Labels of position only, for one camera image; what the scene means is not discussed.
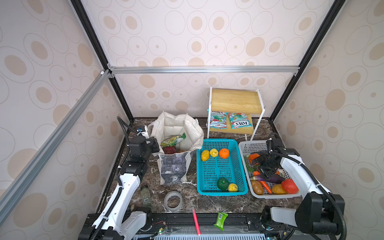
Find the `purple eggplant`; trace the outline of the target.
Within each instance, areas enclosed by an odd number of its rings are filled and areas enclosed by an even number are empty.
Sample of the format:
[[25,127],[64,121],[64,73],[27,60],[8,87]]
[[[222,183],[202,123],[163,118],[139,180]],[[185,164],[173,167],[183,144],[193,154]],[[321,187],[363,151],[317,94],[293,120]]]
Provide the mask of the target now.
[[268,182],[273,184],[281,184],[285,179],[280,175],[273,175],[267,179],[265,179],[262,175],[257,175],[250,178],[250,180],[259,181],[259,182]]

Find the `pink dragon fruit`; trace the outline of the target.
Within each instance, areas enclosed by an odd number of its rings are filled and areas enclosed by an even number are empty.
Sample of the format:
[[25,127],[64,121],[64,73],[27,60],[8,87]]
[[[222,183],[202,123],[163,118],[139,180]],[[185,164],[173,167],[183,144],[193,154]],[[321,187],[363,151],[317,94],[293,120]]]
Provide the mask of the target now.
[[172,147],[164,147],[164,148],[163,148],[163,151],[164,151],[164,154],[166,154],[166,155],[172,155],[172,154],[175,154],[175,153],[177,152],[175,146],[172,146]]

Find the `red apple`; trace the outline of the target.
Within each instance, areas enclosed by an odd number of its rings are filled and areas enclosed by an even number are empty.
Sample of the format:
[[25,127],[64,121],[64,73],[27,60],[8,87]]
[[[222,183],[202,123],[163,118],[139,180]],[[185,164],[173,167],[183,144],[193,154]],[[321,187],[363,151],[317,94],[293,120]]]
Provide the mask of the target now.
[[282,189],[288,194],[296,194],[299,192],[298,187],[292,179],[286,179],[281,183]]

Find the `green yellow snack bag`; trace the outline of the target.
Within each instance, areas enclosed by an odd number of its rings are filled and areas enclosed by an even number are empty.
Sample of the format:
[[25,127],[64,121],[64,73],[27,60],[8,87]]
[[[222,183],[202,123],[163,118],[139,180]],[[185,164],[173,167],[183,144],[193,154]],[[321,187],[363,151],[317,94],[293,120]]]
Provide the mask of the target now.
[[167,140],[164,140],[161,143],[162,147],[172,147],[176,146],[177,144],[181,143],[186,138],[186,134],[183,133],[182,135],[173,136]]

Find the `white canvas grocery bag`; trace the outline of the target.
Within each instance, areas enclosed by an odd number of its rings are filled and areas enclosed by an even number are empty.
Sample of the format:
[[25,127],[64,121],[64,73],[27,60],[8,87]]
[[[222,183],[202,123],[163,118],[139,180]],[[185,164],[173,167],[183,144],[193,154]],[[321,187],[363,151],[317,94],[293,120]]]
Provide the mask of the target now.
[[155,154],[159,157],[160,184],[186,182],[193,152],[203,146],[204,131],[199,121],[188,114],[163,112],[150,127],[151,137],[157,140],[160,147]]

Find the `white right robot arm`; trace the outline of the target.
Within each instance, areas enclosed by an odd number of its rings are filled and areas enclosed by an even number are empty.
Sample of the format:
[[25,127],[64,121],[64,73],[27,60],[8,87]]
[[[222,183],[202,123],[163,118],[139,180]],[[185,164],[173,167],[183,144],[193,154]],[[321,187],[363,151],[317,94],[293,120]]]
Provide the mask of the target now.
[[265,207],[261,217],[265,230],[280,223],[315,239],[318,235],[334,235],[341,240],[346,239],[344,199],[324,187],[306,167],[299,153],[284,147],[281,139],[270,138],[266,144],[267,150],[256,158],[262,177],[269,179],[278,169],[287,171],[303,200],[297,209]]

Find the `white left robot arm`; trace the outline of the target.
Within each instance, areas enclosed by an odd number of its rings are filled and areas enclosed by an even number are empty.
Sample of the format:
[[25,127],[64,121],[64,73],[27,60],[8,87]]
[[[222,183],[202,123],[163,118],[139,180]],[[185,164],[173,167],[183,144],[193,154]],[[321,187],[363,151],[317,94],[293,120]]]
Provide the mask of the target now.
[[79,240],[131,240],[147,226],[148,208],[140,208],[124,219],[129,203],[148,169],[149,158],[160,151],[148,127],[141,126],[128,143],[130,155],[120,169],[118,184],[106,207],[91,224],[84,224]]

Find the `green Fox's candy bag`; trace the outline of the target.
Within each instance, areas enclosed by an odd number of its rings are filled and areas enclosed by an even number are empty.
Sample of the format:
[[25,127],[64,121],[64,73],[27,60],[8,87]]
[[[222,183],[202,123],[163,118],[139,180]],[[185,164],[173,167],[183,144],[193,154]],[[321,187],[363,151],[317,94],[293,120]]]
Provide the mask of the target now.
[[247,128],[251,126],[248,116],[243,113],[229,113],[229,119],[232,129]]

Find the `red green candy bag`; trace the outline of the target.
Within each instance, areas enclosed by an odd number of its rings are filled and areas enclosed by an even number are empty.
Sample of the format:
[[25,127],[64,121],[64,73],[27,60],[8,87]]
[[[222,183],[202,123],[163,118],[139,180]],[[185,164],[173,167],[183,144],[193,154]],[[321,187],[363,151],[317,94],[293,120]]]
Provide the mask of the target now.
[[225,112],[212,111],[210,117],[210,128],[226,129],[227,128],[227,114]]

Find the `orange carrot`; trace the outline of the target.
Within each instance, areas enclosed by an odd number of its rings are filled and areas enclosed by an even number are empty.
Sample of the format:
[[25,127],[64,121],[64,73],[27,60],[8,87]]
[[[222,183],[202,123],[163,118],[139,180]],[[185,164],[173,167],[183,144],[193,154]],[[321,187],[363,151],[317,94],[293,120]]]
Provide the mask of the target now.
[[[255,176],[260,176],[261,174],[258,172],[258,171],[254,171],[253,172],[253,175],[254,177]],[[269,193],[269,194],[272,194],[272,190],[270,189],[270,187],[267,185],[267,183],[265,181],[261,181],[259,180],[260,184],[264,187],[264,189]]]

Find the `orange tomato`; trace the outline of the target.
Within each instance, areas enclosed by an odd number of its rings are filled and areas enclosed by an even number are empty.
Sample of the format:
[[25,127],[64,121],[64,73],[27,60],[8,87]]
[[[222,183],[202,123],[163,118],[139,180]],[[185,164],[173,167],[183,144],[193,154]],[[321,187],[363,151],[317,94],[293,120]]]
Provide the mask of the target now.
[[250,154],[250,155],[248,156],[248,161],[249,161],[250,165],[251,165],[251,166],[253,166],[253,165],[258,165],[257,158],[259,158],[259,157],[260,157],[260,155],[257,154],[257,153]]

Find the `white plastic basket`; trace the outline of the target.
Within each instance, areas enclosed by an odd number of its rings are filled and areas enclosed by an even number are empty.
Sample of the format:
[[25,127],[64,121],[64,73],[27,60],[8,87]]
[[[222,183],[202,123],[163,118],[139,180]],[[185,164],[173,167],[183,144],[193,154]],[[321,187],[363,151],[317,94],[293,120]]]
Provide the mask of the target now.
[[266,151],[267,150],[267,145],[266,145],[266,140],[261,140],[261,141],[244,141],[239,143],[239,150],[241,153],[241,158],[242,158],[242,163],[243,163],[243,168],[246,174],[246,180],[247,184],[249,186],[250,192],[252,196],[258,199],[290,199],[290,198],[295,198],[295,197],[300,197],[300,193],[296,194],[274,194],[274,193],[269,193],[265,188],[263,188],[264,193],[262,195],[257,195],[252,187],[251,183],[251,178],[253,177],[253,172],[251,170],[254,169],[254,167],[251,166],[248,155],[253,154],[255,152],[259,151]]

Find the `yellow orange mango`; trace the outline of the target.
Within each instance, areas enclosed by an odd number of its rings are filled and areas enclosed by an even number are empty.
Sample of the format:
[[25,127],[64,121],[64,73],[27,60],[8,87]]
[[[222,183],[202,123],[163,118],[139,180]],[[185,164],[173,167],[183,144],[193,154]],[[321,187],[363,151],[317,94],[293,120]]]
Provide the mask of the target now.
[[273,192],[273,194],[277,194],[277,195],[287,194],[287,192],[283,189],[281,184],[275,184],[272,187],[272,192]]

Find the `brown potato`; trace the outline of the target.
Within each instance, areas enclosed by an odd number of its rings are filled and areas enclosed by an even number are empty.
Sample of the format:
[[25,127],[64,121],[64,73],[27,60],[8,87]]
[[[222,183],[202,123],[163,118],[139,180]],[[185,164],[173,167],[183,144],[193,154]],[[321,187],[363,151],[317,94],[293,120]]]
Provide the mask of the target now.
[[263,185],[259,181],[251,180],[252,189],[255,194],[257,195],[263,195],[264,194],[264,188]]

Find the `small yellow fruit front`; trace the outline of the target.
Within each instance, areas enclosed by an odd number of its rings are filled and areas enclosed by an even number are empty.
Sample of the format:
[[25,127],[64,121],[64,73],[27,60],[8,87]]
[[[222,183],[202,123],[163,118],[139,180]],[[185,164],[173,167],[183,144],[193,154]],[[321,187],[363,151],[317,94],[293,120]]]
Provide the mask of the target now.
[[229,184],[228,191],[231,193],[238,192],[239,188],[236,184]]

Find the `orange fruit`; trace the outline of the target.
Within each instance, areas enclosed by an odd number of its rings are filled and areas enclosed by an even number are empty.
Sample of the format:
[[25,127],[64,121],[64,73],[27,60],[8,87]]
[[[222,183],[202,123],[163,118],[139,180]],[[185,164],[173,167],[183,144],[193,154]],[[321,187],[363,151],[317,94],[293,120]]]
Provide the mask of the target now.
[[230,151],[228,149],[221,149],[219,151],[219,157],[222,159],[227,159],[230,156]]

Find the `small glass spice jar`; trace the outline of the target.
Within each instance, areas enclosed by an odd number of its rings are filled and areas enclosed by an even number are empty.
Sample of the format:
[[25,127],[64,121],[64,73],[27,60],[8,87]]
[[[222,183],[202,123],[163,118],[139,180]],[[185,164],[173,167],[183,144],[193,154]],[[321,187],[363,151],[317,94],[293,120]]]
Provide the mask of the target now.
[[151,207],[151,191],[148,186],[141,187],[141,196],[142,196],[143,206],[150,208]]

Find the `green bell pepper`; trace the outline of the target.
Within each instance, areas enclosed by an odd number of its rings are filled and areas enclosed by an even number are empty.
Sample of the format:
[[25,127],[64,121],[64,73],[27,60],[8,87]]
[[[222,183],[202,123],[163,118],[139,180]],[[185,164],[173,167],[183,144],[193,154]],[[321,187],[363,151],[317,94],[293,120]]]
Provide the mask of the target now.
[[217,187],[221,191],[226,191],[230,185],[230,182],[226,178],[219,178],[217,181]]

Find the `clear tape roll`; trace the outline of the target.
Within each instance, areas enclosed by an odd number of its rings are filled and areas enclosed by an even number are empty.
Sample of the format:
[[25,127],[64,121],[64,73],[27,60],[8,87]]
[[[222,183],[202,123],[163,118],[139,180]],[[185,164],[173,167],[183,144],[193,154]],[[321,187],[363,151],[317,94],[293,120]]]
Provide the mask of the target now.
[[176,213],[183,208],[183,196],[178,191],[171,191],[164,198],[164,206],[167,212]]

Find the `small yellow pear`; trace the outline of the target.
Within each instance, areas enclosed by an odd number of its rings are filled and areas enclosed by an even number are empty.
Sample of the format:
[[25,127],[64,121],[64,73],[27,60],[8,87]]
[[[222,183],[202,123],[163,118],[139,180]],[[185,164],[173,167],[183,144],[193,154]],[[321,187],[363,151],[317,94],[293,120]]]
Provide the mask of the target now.
[[215,158],[219,155],[219,151],[217,149],[211,149],[210,150],[210,156]]

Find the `teal plastic basket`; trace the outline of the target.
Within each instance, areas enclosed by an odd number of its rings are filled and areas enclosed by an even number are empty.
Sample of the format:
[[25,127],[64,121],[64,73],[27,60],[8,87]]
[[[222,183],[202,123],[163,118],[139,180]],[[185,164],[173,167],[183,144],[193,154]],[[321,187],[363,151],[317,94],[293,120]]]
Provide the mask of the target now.
[[[228,149],[230,155],[223,159],[220,156],[209,157],[207,161],[201,160],[202,152],[212,149]],[[236,192],[221,190],[217,182],[225,178],[230,184],[238,187]],[[243,168],[238,143],[232,139],[204,139],[201,149],[197,150],[197,189],[201,195],[228,197],[245,195],[248,192],[246,174]]]

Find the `wrinkled yellow lemon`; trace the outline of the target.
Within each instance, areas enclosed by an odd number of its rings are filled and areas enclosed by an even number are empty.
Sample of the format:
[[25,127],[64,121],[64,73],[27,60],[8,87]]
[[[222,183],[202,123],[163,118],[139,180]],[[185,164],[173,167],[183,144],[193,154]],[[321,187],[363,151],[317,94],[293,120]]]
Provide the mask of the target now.
[[202,153],[201,153],[201,160],[202,160],[203,162],[205,162],[205,161],[207,161],[209,158],[210,158],[210,151],[208,151],[208,150],[204,150],[204,151],[202,151]]

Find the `white wooden two-tier shelf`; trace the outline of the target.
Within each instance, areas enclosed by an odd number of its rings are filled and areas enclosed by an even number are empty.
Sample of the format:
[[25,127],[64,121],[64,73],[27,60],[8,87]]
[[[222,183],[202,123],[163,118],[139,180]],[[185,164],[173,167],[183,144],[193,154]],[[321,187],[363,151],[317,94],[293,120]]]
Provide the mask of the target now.
[[[265,111],[266,109],[259,89],[245,91],[210,87],[207,138],[210,137],[211,132],[217,132],[243,134],[246,140],[252,141],[264,117]],[[234,129],[231,126],[230,118],[227,117],[227,128],[215,129],[211,127],[212,112],[246,114],[251,125],[249,127]]]

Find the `green wrapped snack packet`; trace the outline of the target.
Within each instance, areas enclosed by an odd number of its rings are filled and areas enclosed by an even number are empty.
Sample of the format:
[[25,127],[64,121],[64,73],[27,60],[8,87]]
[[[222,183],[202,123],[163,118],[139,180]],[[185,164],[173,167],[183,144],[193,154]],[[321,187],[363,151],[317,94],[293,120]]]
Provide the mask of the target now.
[[228,217],[227,213],[219,212],[217,216],[217,220],[214,223],[214,226],[220,229],[221,231],[224,231],[224,223],[227,217]]

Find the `pink pen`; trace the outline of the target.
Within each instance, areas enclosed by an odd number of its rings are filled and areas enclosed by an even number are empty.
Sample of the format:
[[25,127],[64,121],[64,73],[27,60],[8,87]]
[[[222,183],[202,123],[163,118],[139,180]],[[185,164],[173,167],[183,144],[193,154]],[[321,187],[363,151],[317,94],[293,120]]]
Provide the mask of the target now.
[[193,218],[194,218],[194,223],[195,223],[197,235],[200,236],[201,235],[201,229],[200,229],[200,225],[199,225],[199,221],[198,221],[196,210],[194,208],[192,208],[192,212],[193,212]]

